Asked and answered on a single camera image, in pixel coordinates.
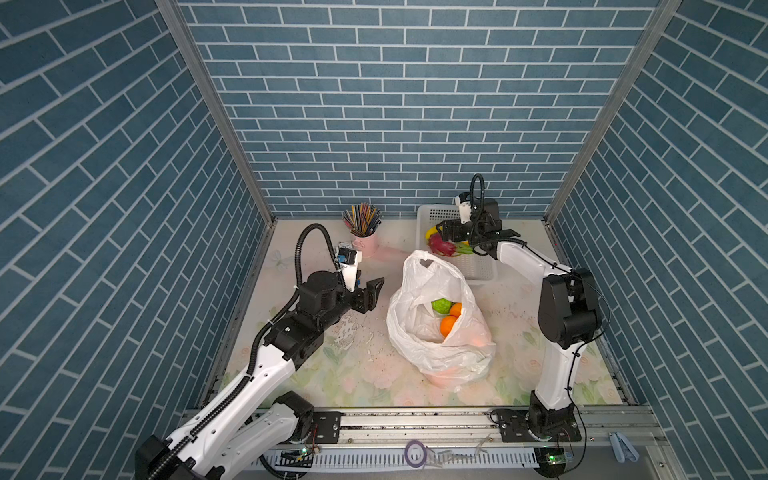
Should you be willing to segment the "pink dragon fruit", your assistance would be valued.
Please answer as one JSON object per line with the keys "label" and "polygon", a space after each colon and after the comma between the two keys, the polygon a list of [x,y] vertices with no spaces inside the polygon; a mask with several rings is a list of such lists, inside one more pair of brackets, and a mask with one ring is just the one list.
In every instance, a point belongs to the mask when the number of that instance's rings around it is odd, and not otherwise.
{"label": "pink dragon fruit", "polygon": [[473,248],[467,242],[452,242],[443,240],[439,233],[433,235],[427,245],[432,254],[443,257],[457,257],[460,255],[472,255]]}

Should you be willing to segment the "orange fruit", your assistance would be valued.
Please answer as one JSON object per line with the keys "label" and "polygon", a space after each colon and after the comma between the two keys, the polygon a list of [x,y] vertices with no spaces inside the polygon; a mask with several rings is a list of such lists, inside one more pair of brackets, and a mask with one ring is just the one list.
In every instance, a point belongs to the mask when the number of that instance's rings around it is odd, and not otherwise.
{"label": "orange fruit", "polygon": [[457,320],[458,318],[453,315],[448,315],[441,319],[439,324],[439,332],[444,338],[446,338],[451,333]]}
{"label": "orange fruit", "polygon": [[449,310],[449,315],[459,318],[461,314],[462,314],[462,304],[454,303]]}

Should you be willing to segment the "white plastic bag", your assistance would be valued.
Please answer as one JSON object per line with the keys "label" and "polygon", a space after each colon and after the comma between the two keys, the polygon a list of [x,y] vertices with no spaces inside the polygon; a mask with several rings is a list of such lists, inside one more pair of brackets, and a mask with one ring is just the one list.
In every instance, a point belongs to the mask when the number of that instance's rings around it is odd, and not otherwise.
{"label": "white plastic bag", "polygon": [[[446,338],[439,332],[445,316],[431,308],[441,298],[462,304]],[[490,371],[496,344],[469,284],[456,266],[427,251],[416,250],[405,259],[386,326],[395,350],[437,387],[456,390]]]}

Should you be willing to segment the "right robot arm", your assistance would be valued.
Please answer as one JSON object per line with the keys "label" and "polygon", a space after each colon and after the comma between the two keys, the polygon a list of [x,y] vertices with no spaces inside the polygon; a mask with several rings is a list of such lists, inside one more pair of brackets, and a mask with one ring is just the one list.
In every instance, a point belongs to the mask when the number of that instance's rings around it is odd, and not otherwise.
{"label": "right robot arm", "polygon": [[550,441],[569,434],[581,438],[573,400],[582,350],[600,336],[603,320],[594,276],[587,269],[560,264],[531,248],[520,234],[505,229],[498,203],[485,196],[484,177],[456,197],[457,219],[444,220],[425,235],[434,253],[453,256],[460,249],[509,266],[539,289],[538,327],[548,341],[539,381],[525,417],[528,434]]}

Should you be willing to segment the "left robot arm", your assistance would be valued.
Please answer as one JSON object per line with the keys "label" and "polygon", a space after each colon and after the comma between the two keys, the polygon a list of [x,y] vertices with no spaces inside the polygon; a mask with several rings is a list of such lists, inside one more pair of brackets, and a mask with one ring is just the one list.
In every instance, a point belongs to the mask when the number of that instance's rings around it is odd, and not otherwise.
{"label": "left robot arm", "polygon": [[[313,231],[322,234],[334,268],[304,276],[302,248]],[[308,439],[314,407],[293,391],[277,397],[260,416],[254,413],[322,346],[325,332],[348,311],[375,309],[384,281],[359,286],[361,258],[349,246],[334,246],[323,225],[307,226],[295,247],[293,294],[256,334],[246,368],[166,438],[145,440],[135,454],[135,477],[233,479],[273,447]]]}

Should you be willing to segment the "white plastic basket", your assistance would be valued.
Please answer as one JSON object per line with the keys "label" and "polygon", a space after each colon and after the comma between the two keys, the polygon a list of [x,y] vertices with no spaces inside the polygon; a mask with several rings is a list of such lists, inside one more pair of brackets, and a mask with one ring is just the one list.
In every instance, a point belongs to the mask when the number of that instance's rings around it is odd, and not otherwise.
{"label": "white plastic basket", "polygon": [[[427,234],[445,220],[458,220],[459,208],[455,205],[422,205],[417,210],[416,249],[432,253]],[[453,256],[440,258],[456,266],[470,285],[482,285],[497,279],[497,267],[489,256],[474,254],[466,242],[456,243]]]}

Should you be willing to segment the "pink pencil cup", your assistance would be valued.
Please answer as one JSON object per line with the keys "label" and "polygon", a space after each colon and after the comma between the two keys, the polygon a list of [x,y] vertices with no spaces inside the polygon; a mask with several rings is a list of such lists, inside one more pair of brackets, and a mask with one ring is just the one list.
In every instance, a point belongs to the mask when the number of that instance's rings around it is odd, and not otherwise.
{"label": "pink pencil cup", "polygon": [[379,249],[378,234],[371,233],[367,236],[355,235],[352,240],[352,245],[365,258],[373,258]]}

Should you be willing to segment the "colored pencils bundle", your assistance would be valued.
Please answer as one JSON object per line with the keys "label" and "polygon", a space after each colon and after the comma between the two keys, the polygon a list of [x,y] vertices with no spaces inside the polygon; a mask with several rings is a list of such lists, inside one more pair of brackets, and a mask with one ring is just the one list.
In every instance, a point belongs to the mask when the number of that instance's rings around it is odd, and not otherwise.
{"label": "colored pencils bundle", "polygon": [[372,204],[360,203],[345,210],[342,219],[354,236],[364,238],[376,232],[382,221],[382,212]]}

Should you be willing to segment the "purple tape roll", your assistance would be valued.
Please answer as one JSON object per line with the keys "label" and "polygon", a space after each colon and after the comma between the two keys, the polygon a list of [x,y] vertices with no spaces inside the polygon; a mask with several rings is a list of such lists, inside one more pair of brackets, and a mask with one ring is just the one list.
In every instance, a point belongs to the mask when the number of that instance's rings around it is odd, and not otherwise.
{"label": "purple tape roll", "polygon": [[404,449],[404,460],[413,469],[426,466],[429,453],[427,447],[419,440],[410,440]]}

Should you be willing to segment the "blue clamp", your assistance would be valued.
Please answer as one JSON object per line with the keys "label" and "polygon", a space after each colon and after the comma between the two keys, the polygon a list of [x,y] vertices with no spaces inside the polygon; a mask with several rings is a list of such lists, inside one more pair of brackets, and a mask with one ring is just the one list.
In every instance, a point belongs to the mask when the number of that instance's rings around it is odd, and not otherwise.
{"label": "blue clamp", "polygon": [[640,454],[625,434],[611,432],[609,434],[609,441],[618,463],[636,463],[639,461]]}

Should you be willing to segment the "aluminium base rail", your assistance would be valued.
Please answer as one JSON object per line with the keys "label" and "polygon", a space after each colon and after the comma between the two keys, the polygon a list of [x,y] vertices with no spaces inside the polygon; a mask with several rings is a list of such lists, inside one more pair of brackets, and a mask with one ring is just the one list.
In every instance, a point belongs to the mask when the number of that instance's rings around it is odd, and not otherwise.
{"label": "aluminium base rail", "polygon": [[591,450],[617,462],[609,434],[621,432],[640,454],[638,462],[624,464],[650,466],[662,479],[682,477],[669,437],[647,407],[585,407],[576,417],[579,440],[569,434],[535,440],[525,417],[520,407],[314,408],[308,439],[279,444],[243,471],[265,467],[278,478],[297,478],[408,470],[413,468],[404,460],[404,449],[410,440],[419,440],[429,453],[421,469],[511,467],[559,478],[586,466]]}

